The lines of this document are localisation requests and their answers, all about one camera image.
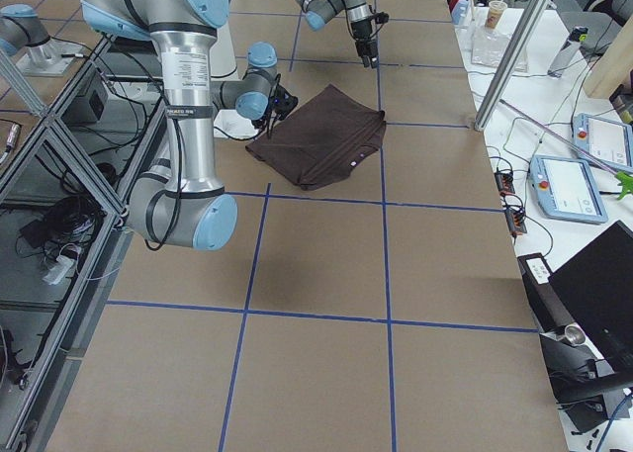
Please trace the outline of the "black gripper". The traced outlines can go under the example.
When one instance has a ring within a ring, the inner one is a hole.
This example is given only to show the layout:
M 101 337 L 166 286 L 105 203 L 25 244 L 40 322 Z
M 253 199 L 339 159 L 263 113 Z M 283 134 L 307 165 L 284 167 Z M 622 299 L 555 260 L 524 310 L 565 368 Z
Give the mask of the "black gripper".
M 375 20 L 364 19 L 351 23 L 352 38 L 363 66 L 377 66 L 379 63 L 378 44 L 375 36 Z
M 286 119 L 298 106 L 299 99 L 286 89 L 276 89 L 272 97 L 272 111 L 276 119 Z

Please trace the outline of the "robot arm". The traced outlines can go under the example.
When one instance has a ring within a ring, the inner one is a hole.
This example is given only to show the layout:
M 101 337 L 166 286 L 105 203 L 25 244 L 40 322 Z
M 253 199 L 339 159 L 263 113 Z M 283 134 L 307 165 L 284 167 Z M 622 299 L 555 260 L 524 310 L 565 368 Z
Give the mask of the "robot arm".
M 376 12 L 367 0 L 294 0 L 313 31 L 345 14 L 347 30 L 365 67 L 379 66 L 377 35 L 389 21 L 385 12 Z
M 285 119 L 297 97 L 280 84 L 277 55 L 266 42 L 248 50 L 239 80 L 212 78 L 211 48 L 228 19 L 229 0 L 81 0 L 94 30 L 152 42 L 162 79 L 165 140 L 129 198 L 129 226 L 146 246 L 179 245 L 218 250 L 237 220 L 235 199 L 216 174 L 214 121 L 234 109 L 262 133 Z

